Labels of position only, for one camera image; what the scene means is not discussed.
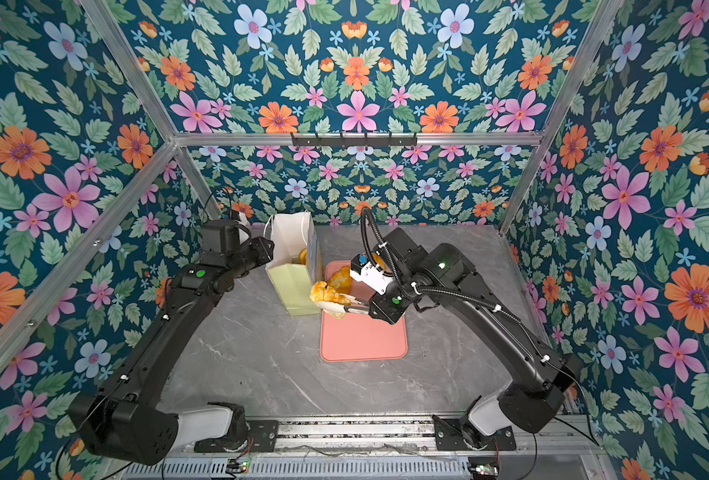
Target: gray table surface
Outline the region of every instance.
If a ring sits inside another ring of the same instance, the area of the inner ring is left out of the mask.
[[[427,251],[442,242],[456,245],[501,302],[536,328],[493,226],[404,228]],[[326,264],[362,251],[356,226],[317,226],[317,232]],[[321,316],[289,316],[264,269],[256,269],[202,322],[159,407],[170,412],[234,402],[249,416],[451,412],[509,382],[494,354],[444,309],[411,308],[406,321],[408,353],[402,359],[326,362],[320,357]]]

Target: gift bag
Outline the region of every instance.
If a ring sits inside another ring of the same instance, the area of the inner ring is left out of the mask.
[[[272,224],[274,259],[266,273],[288,314],[313,315],[320,309],[309,299],[311,286],[322,280],[322,253],[309,212],[276,214]],[[307,249],[306,264],[299,255]]]

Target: metal beam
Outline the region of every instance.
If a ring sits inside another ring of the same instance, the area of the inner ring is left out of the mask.
[[[294,137],[296,140],[303,139],[314,142],[317,138],[325,139],[326,143],[340,140],[339,134],[298,134],[291,136],[290,134],[230,134],[225,132],[214,132],[211,134],[177,134],[176,145],[179,147],[202,147],[203,145],[218,145],[219,147],[228,146],[255,146],[255,145],[278,145],[280,147],[292,147],[294,145]],[[384,141],[389,134],[368,134],[369,139],[378,139]],[[347,143],[350,140],[363,140],[365,143],[364,134],[344,134]],[[413,135],[397,134],[393,135],[397,138],[413,138]],[[417,134],[416,140],[419,145],[521,145],[521,146],[536,146],[541,144],[543,135],[537,132],[486,132],[479,134]]]
[[[221,218],[221,209],[218,208],[218,203],[211,195],[212,190],[206,183],[206,178],[202,176],[202,171],[197,168],[192,154],[185,147],[178,147],[177,150],[176,161],[178,161],[178,165],[192,185],[192,190],[194,190],[197,199],[200,200],[200,204],[206,209],[206,214],[211,220]]]
[[[501,235],[507,234],[507,230],[509,230],[514,217],[517,215],[517,211],[525,201],[528,190],[539,172],[541,161],[547,157],[554,138],[557,136],[557,131],[568,113],[568,108],[579,92],[581,82],[587,76],[587,72],[589,72],[590,66],[599,52],[600,44],[603,43],[603,39],[608,34],[608,29],[613,24],[613,19],[623,4],[624,0],[600,0],[594,17],[587,27],[587,32],[584,34],[576,52],[573,66],[568,75],[566,75],[560,93],[557,94],[557,99],[552,104],[547,121],[544,123],[543,141],[531,155],[523,174],[520,176],[520,181],[517,182],[517,186],[512,192],[507,213],[499,225],[499,233]]]
[[[26,346],[48,312],[60,302],[64,290],[85,270],[101,243],[112,236],[112,232],[138,204],[138,199],[149,185],[165,170],[175,151],[173,142],[166,142],[157,149],[148,164],[130,180],[112,204],[0,329],[0,374],[10,364],[10,359]]]
[[[141,105],[155,124],[160,137],[164,141],[171,140],[176,134],[176,126],[152,84],[149,83],[146,73],[141,69],[141,64],[112,15],[109,5],[104,0],[82,0],[80,3],[112,54],[112,58],[125,74],[130,88],[136,93]]]

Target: pink placemat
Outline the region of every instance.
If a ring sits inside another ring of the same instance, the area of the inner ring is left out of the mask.
[[[330,279],[348,260],[330,262],[325,268],[325,279]],[[350,294],[369,300],[375,292],[364,283],[352,282]],[[357,360],[400,359],[407,353],[405,317],[394,325],[368,315],[347,313],[337,319],[322,312],[320,356],[326,362],[353,362]]]

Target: red cutting board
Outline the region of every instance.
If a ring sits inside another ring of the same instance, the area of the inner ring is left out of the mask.
[[[330,262],[325,268],[325,279],[330,279],[348,260]],[[352,282],[350,294],[369,300],[375,292],[364,283]],[[394,325],[359,313],[347,313],[337,319],[322,312],[320,356],[326,362],[354,362],[358,360],[400,359],[407,353],[405,317]]]

